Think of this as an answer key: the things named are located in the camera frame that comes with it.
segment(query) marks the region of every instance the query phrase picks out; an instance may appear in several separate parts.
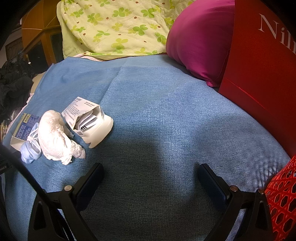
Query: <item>black cable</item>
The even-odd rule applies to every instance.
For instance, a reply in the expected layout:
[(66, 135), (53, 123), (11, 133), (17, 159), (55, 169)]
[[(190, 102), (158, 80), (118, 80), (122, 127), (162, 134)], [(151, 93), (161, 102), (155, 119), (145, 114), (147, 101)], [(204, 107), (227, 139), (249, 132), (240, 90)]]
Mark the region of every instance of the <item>black cable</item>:
[(0, 143), (0, 153), (3, 157), (7, 159), (28, 181), (28, 183), (33, 187), (36, 191), (37, 195), (41, 198), (41, 200), (48, 206), (49, 209), (53, 211), (57, 215), (58, 220), (60, 221), (69, 241), (74, 241), (72, 233), (65, 221), (64, 217), (55, 207), (55, 205), (50, 201), (49, 197), (47, 196), (46, 192), (42, 189), (36, 179), (32, 176), (32, 174), (28, 171), (28, 169), (24, 166), (24, 164), (19, 161), (10, 151)]

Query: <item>red plastic basket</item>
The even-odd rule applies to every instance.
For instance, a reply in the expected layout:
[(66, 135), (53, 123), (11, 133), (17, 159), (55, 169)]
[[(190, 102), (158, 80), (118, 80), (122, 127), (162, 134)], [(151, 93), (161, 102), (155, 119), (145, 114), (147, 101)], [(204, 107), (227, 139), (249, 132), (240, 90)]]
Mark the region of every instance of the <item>red plastic basket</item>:
[(274, 241), (284, 240), (296, 223), (296, 156), (271, 180), (265, 194)]

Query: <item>clover pattern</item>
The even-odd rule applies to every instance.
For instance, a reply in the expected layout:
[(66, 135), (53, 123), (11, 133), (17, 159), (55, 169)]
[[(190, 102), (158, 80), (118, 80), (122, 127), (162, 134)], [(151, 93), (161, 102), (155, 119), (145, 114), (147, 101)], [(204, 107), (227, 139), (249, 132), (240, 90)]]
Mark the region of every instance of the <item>clover pattern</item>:
[(164, 37), (160, 33), (155, 33), (155, 36), (157, 37), (157, 42), (162, 43), (163, 45), (166, 44), (166, 37)]
[(156, 30), (156, 29), (157, 29), (157, 27), (158, 27), (158, 25), (157, 25), (157, 24), (153, 24), (153, 23), (152, 23), (152, 24), (150, 24), (149, 26), (150, 26), (152, 29), (154, 29), (154, 30)]
[(95, 13), (92, 13), (91, 15), (88, 15), (88, 22), (91, 22), (93, 23), (94, 25), (97, 25), (98, 24), (98, 21), (102, 21), (103, 18), (101, 17), (101, 15), (99, 13), (97, 13), (95, 15)]
[(100, 41), (101, 41), (101, 37), (103, 36), (103, 35), (105, 35), (105, 36), (108, 36), (108, 35), (110, 35), (109, 33), (107, 33), (108, 32), (108, 30), (107, 31), (102, 31), (102, 30), (98, 30), (98, 34), (96, 34), (95, 36), (94, 36), (94, 39), (93, 39), (93, 42), (97, 42), (97, 43), (99, 43)]
[(146, 49), (144, 47), (142, 47), (140, 49), (140, 51), (135, 51), (135, 53), (142, 54), (142, 55), (144, 55), (144, 54), (146, 54), (146, 55), (153, 55), (153, 54), (157, 54), (157, 51), (156, 50), (153, 50), (152, 53), (146, 52)]
[(97, 0), (97, 1), (100, 4), (100, 7), (103, 7), (105, 4), (110, 4), (108, 0)]
[(128, 33), (129, 34), (133, 34), (133, 33), (136, 33), (136, 34), (139, 34), (140, 36), (143, 36), (145, 34), (144, 30), (147, 30), (148, 28), (146, 27), (145, 24), (142, 24), (140, 25), (140, 27), (133, 27), (133, 29), (129, 29), (128, 30)]
[(174, 21), (175, 20), (173, 20), (171, 17), (165, 18), (165, 24), (168, 26), (169, 29), (171, 29)]
[(84, 13), (84, 12), (83, 12), (83, 9), (81, 8), (81, 9), (79, 9), (77, 12), (72, 12), (72, 13), (70, 14), (70, 16), (75, 16), (75, 17), (79, 18), (83, 13)]
[(175, 8), (175, 6), (173, 4), (173, 0), (170, 0), (170, 9), (174, 9), (174, 8)]
[(146, 9), (141, 10), (141, 13), (143, 13), (143, 17), (148, 16), (149, 18), (154, 18), (153, 12), (156, 12), (155, 8), (149, 8), (148, 10)]
[(74, 25), (73, 28), (71, 29), (71, 32), (77, 31), (77, 32), (81, 33), (83, 30), (85, 30), (84, 27), (77, 28), (77, 26)]
[(122, 27), (123, 24), (122, 23), (115, 23), (115, 25), (112, 26), (112, 28), (115, 30), (115, 31), (119, 31), (120, 27)]
[(113, 11), (113, 14), (112, 14), (112, 17), (117, 17), (117, 16), (120, 16), (120, 17), (125, 17), (125, 16), (128, 16), (131, 14), (131, 11), (129, 9), (124, 9), (123, 7), (119, 8), (118, 11), (117, 10), (114, 10)]
[(160, 8), (159, 8), (159, 6), (158, 5), (155, 5), (155, 8), (154, 8), (154, 10), (156, 10), (157, 12), (159, 12), (159, 13), (161, 13), (161, 10), (160, 10)]
[(125, 47), (123, 46), (124, 43), (128, 42), (128, 39), (116, 39), (115, 40), (116, 43), (113, 43), (111, 45), (111, 48), (114, 49), (113, 52), (117, 52), (117, 53), (123, 53), (122, 51), (124, 51)]

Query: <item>green floral quilt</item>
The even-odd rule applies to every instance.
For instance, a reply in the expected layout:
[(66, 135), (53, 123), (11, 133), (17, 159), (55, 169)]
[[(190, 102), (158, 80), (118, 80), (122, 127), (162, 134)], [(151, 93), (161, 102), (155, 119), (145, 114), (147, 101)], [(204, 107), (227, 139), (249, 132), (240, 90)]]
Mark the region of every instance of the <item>green floral quilt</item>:
[(62, 0), (57, 16), (64, 56), (104, 60), (165, 53), (176, 17), (193, 0)]

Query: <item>metal screw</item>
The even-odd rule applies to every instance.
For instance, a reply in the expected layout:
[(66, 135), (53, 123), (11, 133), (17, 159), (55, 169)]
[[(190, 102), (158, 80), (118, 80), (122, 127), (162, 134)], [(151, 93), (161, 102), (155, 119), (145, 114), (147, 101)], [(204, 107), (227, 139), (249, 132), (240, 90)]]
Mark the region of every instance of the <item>metal screw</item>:
[(233, 192), (237, 192), (239, 190), (239, 188), (235, 185), (230, 186), (230, 190)]
[(67, 185), (67, 186), (64, 187), (64, 190), (67, 191), (67, 192), (68, 191), (71, 191), (72, 190), (72, 186), (71, 185)]
[(259, 188), (258, 192), (261, 193), (261, 194), (264, 194), (264, 190), (262, 188)]

